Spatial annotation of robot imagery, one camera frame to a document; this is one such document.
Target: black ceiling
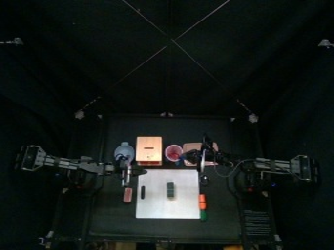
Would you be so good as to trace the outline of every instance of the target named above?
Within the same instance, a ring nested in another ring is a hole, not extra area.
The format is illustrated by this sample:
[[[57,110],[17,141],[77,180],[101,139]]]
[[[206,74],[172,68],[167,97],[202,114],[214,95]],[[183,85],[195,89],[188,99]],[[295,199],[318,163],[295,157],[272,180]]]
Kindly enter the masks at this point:
[[[25,43],[0,46],[21,68],[7,79],[24,92],[28,77],[71,113],[101,97],[100,111],[260,115],[321,80],[317,45],[334,39],[331,0],[3,0],[0,10],[0,41]]]

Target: red cup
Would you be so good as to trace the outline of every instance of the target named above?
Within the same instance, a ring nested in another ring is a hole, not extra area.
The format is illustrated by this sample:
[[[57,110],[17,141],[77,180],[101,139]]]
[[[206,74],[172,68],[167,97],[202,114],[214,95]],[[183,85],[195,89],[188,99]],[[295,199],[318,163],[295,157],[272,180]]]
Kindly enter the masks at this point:
[[[168,161],[178,162],[180,160],[180,156],[183,154],[183,149],[179,145],[168,145],[164,150],[164,156]]]

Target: black wall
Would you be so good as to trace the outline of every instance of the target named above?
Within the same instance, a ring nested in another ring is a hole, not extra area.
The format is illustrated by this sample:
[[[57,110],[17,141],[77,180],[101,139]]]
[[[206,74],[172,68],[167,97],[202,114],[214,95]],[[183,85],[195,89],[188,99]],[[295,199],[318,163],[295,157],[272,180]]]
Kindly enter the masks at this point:
[[[325,50],[302,79],[262,116],[266,156],[288,160],[298,154],[321,166],[319,187],[283,182],[274,191],[278,228],[287,249],[333,249],[334,51]]]
[[[21,146],[67,156],[73,119],[24,68],[0,50],[0,249],[37,249],[51,226],[61,180],[13,169]]]

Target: white paper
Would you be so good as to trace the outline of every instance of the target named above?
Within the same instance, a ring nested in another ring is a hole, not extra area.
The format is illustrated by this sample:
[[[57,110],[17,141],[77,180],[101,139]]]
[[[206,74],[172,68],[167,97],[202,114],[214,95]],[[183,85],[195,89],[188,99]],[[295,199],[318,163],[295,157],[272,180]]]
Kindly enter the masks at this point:
[[[167,197],[168,182],[174,183],[174,198]],[[196,170],[148,169],[139,176],[136,218],[199,219],[198,196]]]

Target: small box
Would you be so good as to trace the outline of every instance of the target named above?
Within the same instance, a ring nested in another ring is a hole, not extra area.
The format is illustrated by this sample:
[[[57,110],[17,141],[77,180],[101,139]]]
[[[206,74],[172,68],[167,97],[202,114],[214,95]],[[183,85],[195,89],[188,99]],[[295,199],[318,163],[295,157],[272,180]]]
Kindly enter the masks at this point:
[[[139,166],[162,166],[162,137],[137,137],[136,162]]]

